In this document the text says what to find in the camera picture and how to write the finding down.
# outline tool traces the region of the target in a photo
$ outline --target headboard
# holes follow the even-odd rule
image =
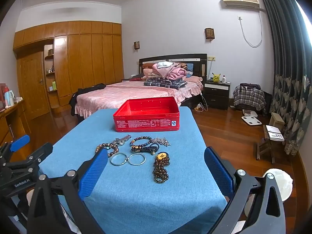
[[[205,81],[207,78],[207,54],[173,54],[144,58],[139,60],[139,73],[141,73],[142,65],[145,63],[158,63],[162,61],[193,63],[193,75],[202,77]]]

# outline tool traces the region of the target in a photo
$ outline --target pink bedspread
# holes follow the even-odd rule
[[[77,97],[75,113],[89,117],[99,109],[119,108],[126,100],[134,98],[156,98],[173,96],[178,106],[186,98],[196,96],[201,93],[203,86],[188,82],[185,87],[168,89],[165,87],[144,86],[144,81],[115,83],[106,86],[103,90],[96,90]]]

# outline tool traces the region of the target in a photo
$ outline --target trash can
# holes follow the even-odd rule
[[[282,171],[280,169],[269,169],[266,171],[266,173],[264,173],[263,177],[267,173],[272,173],[274,175],[276,182],[277,182],[278,189],[280,190],[280,196],[282,197],[282,201],[286,201],[292,192],[293,179],[289,176],[288,173],[286,173],[285,171]],[[253,202],[254,198],[255,198],[255,195],[252,194],[249,197],[249,199],[247,200],[247,203],[246,203],[245,208],[244,208],[244,212],[245,212],[246,216],[248,216],[248,214],[250,212],[250,208],[252,207],[252,202]]]

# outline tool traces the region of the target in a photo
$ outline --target wooden wardrobe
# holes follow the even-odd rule
[[[53,56],[47,57],[50,48]],[[67,105],[78,88],[117,83],[124,78],[121,24],[68,21],[35,26],[15,33],[13,50],[18,58],[18,74],[21,59],[38,50],[44,53],[42,75],[51,108]],[[54,73],[48,73],[52,65]],[[54,80],[57,90],[49,92]]]

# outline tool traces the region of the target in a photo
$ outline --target blue pillow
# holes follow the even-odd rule
[[[189,78],[193,75],[193,67],[194,67],[194,64],[193,63],[187,63],[186,64],[188,66],[188,69],[186,70],[187,71],[187,75],[186,75],[186,78]]]

